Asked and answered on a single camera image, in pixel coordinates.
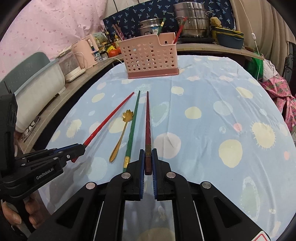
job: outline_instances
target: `navy patterned cloth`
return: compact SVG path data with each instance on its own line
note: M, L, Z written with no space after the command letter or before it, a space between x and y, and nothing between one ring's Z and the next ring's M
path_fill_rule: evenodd
M151 18L166 17L162 32L177 32L178 23L175 20L173 5L188 0L151 0L121 10L107 18L104 24L113 35L115 30L112 24L118 24L125 37L140 36L139 22ZM223 27L234 29L234 17L230 0L194 0L203 3L207 10L213 10L209 17L218 17Z

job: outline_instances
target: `wooden countertop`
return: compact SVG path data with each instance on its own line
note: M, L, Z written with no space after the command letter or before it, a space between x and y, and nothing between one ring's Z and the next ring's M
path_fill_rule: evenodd
M257 54L250 52L246 49L232 49L226 48L217 44L177 44L177 51L196 51L196 52L208 52L208 53L231 53L241 56L247 56L252 58L264 59ZM123 60L122 54L115 56L116 58ZM41 135L50 120L59 111L59 109L78 91L87 81L93 76L103 70L106 66L116 61L115 59L107 59L92 68L86 70L86 72L79 76L71 83L66 83L66 89L58 96L56 96L41 112L40 121L37 123L33 132L29 135L28 139L24 142L18 140L19 147L23 153L31 152L37 139Z
M94 77L97 73L107 67L109 64L113 63L115 59L106 59L103 62L89 68L84 74L79 76L77 79L71 83L66 83L66 89L58 96L56 96L41 112L40 121L37 123L36 127L29 135L28 139L24 142L23 140L18 140L19 147L23 153L31 152L35 142L41 135L42 131L45 129L50 120L59 111L59 109L78 91L87 81Z

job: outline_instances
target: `beige curtain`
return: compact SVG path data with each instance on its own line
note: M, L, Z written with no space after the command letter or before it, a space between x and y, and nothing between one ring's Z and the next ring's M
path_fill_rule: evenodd
M267 0L230 0L236 19L237 30L244 33L244 44L256 48L251 35L251 27L242 4L250 20L260 53L270 60L282 74L285 58L289 54L289 43L296 43L295 37L280 14Z

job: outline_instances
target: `gold spoon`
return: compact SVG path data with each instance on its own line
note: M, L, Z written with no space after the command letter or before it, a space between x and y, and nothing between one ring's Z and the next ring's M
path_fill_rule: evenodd
M124 125L124 128L123 128L123 131L122 131L122 134L120 136L120 139L119 141L117 142L113 152L111 153L111 156L109 158L109 162L113 162L115 157L117 156L117 153L118 153L118 150L120 148L120 144L121 144L121 141L122 141L122 138L123 138L123 135L124 135L124 132L126 130L126 127L128 125L128 122L130 122L132 119L133 119L133 112L131 110L127 110L126 112L124 112L122 114L122 118L123 118L123 121L126 123Z

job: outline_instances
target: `green chopstick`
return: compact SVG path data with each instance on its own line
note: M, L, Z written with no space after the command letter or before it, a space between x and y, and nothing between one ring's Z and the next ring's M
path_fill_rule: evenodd
M130 134L128 137L128 144L126 146L126 156L124 158L123 172L126 172L126 168L131 161L131 149L133 146L133 134L135 132L135 125L136 125L136 118L137 118L137 112L138 112L138 106L139 106L140 93L141 93L141 91L139 91L139 93L138 93L138 98L137 98L135 110L133 112L133 120L131 122L131 131L130 131Z
M165 23L165 20L166 20L166 18L163 18L163 21L162 21L162 23L161 23L161 25L160 25L160 27L159 27L159 29L158 29L158 33L157 33L158 36L160 35L161 30L163 29L163 25L164 25L164 23Z

